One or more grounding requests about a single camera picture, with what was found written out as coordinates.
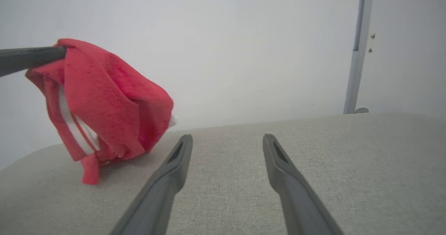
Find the white wall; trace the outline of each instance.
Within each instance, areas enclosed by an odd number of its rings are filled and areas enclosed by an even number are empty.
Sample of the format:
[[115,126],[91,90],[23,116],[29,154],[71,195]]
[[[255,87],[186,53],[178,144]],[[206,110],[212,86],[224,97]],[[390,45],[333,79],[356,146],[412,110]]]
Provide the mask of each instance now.
[[446,0],[373,0],[356,107],[446,119]]
[[[336,115],[358,1],[0,0],[0,48],[105,48],[167,90],[177,129]],[[23,74],[0,78],[0,169],[61,142]]]

